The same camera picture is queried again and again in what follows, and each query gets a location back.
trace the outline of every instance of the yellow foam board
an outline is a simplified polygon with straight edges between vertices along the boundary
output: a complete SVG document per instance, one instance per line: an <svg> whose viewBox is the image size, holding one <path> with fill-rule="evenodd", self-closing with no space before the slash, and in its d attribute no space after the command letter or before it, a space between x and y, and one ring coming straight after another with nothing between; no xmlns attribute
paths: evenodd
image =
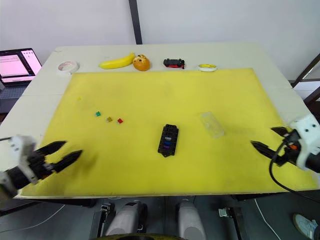
<svg viewBox="0 0 320 240"><path fill-rule="evenodd" d="M212 138L200 115L212 112L225 136ZM157 152L165 124L177 125L174 156ZM215 72L75 73L42 145L68 143L47 157L57 162L83 150L76 163L23 189L25 196L160 196L281 192L270 160L250 140L276 149L283 126L250 68ZM317 179L290 163L274 167L295 190L318 188Z"/></svg>

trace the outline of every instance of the toy car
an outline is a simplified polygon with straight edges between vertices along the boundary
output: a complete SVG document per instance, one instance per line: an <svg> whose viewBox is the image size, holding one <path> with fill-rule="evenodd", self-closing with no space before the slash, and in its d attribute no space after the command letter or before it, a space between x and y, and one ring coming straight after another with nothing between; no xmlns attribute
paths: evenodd
<svg viewBox="0 0 320 240"><path fill-rule="evenodd" d="M167 67L167 68L182 68L185 69L185 60L182 60L181 58L179 59L165 59L163 61L163 64Z"/></svg>

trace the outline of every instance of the shoe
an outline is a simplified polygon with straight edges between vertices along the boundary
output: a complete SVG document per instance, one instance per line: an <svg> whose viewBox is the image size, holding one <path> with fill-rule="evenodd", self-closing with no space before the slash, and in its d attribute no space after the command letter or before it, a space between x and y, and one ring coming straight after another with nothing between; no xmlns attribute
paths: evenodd
<svg viewBox="0 0 320 240"><path fill-rule="evenodd" d="M306 238L314 240L315 230L318 226L315 220L310 221L300 214L294 214L293 224L295 228Z"/></svg>

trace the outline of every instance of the white table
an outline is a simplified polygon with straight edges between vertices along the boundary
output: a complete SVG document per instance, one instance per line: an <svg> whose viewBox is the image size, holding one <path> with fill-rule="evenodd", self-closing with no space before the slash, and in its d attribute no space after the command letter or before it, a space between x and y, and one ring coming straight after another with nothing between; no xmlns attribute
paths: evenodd
<svg viewBox="0 0 320 240"><path fill-rule="evenodd" d="M60 63L70 60L77 61L80 65L78 73L137 71L132 64L110 70L98 67L103 61L122 58L130 52L136 55L146 55L151 62L149 71L196 70L199 64L215 64L219 69L253 68L285 123L310 113L287 79L265 51L255 43L65 46L58 47L52 52L22 97L16 102L0 125L0 138L20 134L33 136L39 143L41 142L71 79L71 76L57 74L57 67ZM184 59L185 70L165 67L163 60L166 58ZM12 160L8 142L0 142L0 153L0 170L12 168L17 164Z"/></svg>

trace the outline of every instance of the laptop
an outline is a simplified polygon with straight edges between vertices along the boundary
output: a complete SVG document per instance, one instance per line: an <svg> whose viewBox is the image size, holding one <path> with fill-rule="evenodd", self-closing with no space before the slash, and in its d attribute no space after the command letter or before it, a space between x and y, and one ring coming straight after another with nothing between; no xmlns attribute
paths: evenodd
<svg viewBox="0 0 320 240"><path fill-rule="evenodd" d="M0 113L11 110L40 69L32 48L0 51Z"/></svg>

